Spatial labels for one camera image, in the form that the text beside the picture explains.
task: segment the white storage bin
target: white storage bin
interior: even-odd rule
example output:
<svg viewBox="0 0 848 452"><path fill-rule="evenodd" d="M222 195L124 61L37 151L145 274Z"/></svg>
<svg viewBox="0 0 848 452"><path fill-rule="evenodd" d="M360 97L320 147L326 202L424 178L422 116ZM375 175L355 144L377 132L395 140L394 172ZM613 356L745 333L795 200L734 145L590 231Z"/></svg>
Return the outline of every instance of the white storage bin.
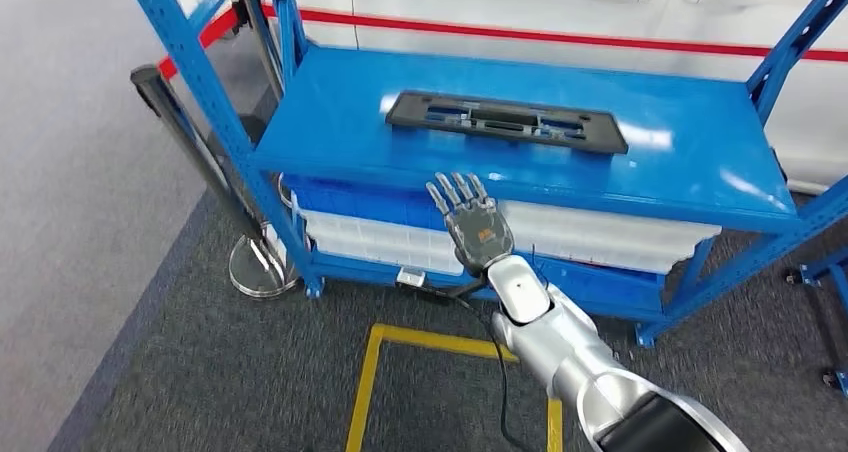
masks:
<svg viewBox="0 0 848 452"><path fill-rule="evenodd" d="M666 274L721 227L501 201L516 248L539 255ZM444 231L303 210L318 250L333 255L462 273Z"/></svg>

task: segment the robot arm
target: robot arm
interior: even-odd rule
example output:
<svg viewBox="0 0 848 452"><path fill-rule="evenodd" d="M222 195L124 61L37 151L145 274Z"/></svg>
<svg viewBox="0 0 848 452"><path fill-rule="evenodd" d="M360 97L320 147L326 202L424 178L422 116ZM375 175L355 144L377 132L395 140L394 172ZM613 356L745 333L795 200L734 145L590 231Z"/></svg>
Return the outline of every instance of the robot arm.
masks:
<svg viewBox="0 0 848 452"><path fill-rule="evenodd" d="M472 192L453 174L463 198L443 174L447 205L432 183L430 195L445 216L456 255L498 295L496 338L517 356L548 396L576 414L597 452L743 452L748 449L700 403L666 391L628 371L598 336L592 319L555 285L545 287L524 258L494 200L476 176Z"/></svg>

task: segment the stanchion post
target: stanchion post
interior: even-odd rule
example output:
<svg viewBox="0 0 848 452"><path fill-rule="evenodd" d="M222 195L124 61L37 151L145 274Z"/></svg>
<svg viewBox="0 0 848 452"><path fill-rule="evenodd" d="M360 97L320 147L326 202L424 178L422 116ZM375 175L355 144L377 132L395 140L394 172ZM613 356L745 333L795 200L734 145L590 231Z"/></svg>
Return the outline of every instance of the stanchion post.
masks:
<svg viewBox="0 0 848 452"><path fill-rule="evenodd" d="M280 257L275 247L269 246L263 225L227 180L224 170L209 150L197 125L185 112L171 84L155 65L133 70L130 80L244 234L230 255L230 278L233 285L247 295L260 298L272 297L291 288L296 280L291 261L285 256ZM238 271L233 270L234 261L238 263ZM249 286L245 285L246 281L250 282Z"/></svg>
<svg viewBox="0 0 848 452"><path fill-rule="evenodd" d="M247 12L247 22L256 36L259 45L259 58L262 61L265 72L268 74L271 90L274 91L277 101L280 101L283 98L284 85L282 58L280 57L279 49L274 45L274 36L271 34L268 19L262 12L262 0L241 1Z"/></svg>

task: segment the stanchion base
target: stanchion base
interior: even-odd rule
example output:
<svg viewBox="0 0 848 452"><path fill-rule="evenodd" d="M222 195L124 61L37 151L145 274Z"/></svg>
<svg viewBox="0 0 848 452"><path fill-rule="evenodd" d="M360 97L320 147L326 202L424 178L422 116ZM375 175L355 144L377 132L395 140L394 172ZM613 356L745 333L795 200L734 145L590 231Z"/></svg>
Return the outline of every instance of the stanchion base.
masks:
<svg viewBox="0 0 848 452"><path fill-rule="evenodd" d="M300 275L290 263L265 264L257 257L251 247L250 239L241 236L230 252L230 281L239 292L255 299L269 299L292 290L298 284Z"/></svg>

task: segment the yellow floor tape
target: yellow floor tape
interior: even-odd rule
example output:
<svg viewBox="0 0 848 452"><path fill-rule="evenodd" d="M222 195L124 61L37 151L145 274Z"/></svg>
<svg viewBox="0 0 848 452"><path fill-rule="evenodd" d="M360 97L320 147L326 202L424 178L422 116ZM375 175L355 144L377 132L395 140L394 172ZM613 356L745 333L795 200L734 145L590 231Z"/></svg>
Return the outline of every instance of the yellow floor tape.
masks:
<svg viewBox="0 0 848 452"><path fill-rule="evenodd" d="M353 417L350 421L350 431L345 447L346 452L359 452L362 449L365 424L368 420L368 407L371 405L371 392L374 389L374 379L377 375L377 361L380 359L380 345L383 341L442 350L453 354L487 359L498 358L497 350L491 342L393 325L374 324L368 338L365 360L362 362L362 373L359 376L359 387L356 390ZM506 360L517 360L514 355L506 350L503 350L503 354ZM562 452L562 403L559 400L548 400L547 435L548 452Z"/></svg>

